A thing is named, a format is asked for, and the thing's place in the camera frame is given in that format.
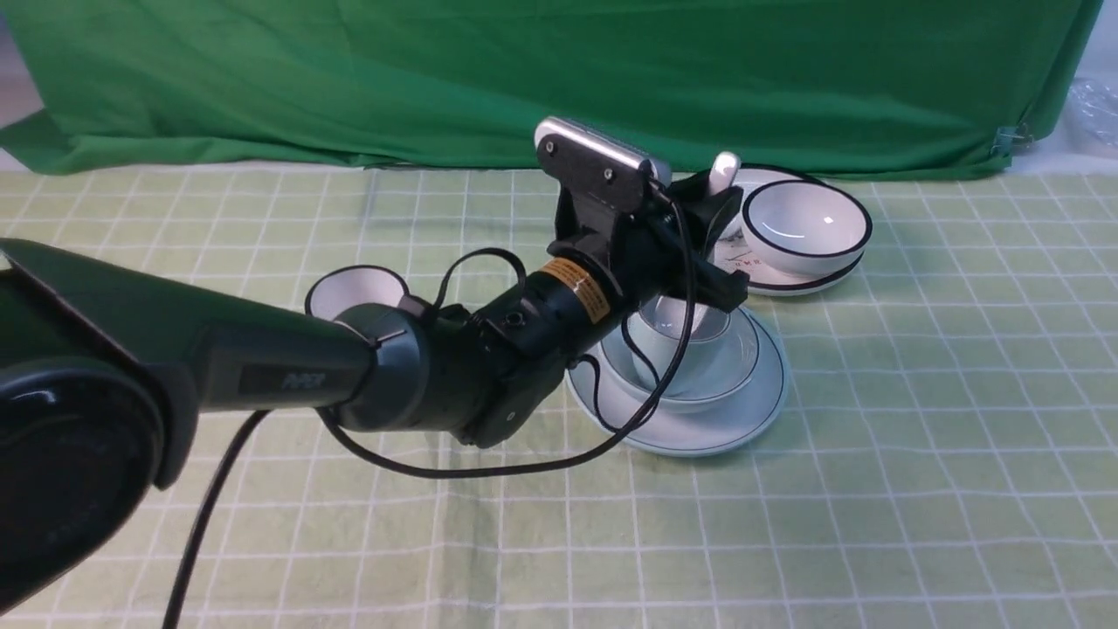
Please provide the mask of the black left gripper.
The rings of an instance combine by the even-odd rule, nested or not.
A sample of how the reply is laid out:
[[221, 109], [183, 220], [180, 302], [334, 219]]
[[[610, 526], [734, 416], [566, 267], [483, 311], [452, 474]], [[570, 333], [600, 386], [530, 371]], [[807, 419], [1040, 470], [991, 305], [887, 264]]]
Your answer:
[[636, 307], [659, 294], [732, 312], [749, 295], [746, 271], [707, 261], [742, 210], [743, 189], [709, 192], [710, 170], [673, 183], [567, 179], [550, 246], [552, 307]]

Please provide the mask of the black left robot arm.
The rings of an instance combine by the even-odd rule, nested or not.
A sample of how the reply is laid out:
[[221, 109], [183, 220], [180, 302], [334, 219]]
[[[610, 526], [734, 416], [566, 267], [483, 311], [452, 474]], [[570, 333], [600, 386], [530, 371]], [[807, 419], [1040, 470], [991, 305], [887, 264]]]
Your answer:
[[249, 411], [184, 552], [183, 606], [231, 463], [269, 411], [313, 409], [349, 432], [446, 432], [491, 447], [517, 433], [567, 370], [660, 295], [731, 312], [747, 276], [707, 263], [742, 188], [705, 177], [648, 187], [613, 211], [562, 190], [549, 263], [471, 312], [415, 297], [388, 268], [323, 276], [303, 314], [6, 238], [3, 611], [103, 547], [151, 488], [184, 469], [198, 419]]

